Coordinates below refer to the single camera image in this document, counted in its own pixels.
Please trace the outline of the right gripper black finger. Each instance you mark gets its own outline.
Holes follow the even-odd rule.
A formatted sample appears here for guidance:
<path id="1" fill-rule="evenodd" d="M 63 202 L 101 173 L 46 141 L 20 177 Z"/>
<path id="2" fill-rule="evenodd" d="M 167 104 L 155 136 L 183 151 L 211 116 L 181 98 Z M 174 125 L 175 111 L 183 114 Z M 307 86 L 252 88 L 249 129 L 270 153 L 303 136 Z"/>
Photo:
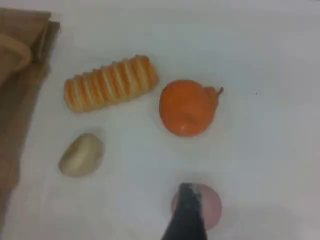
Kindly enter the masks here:
<path id="1" fill-rule="evenodd" d="M 202 217 L 202 195 L 197 184 L 183 182 L 179 185 L 175 210 L 161 239 L 208 239 Z"/>

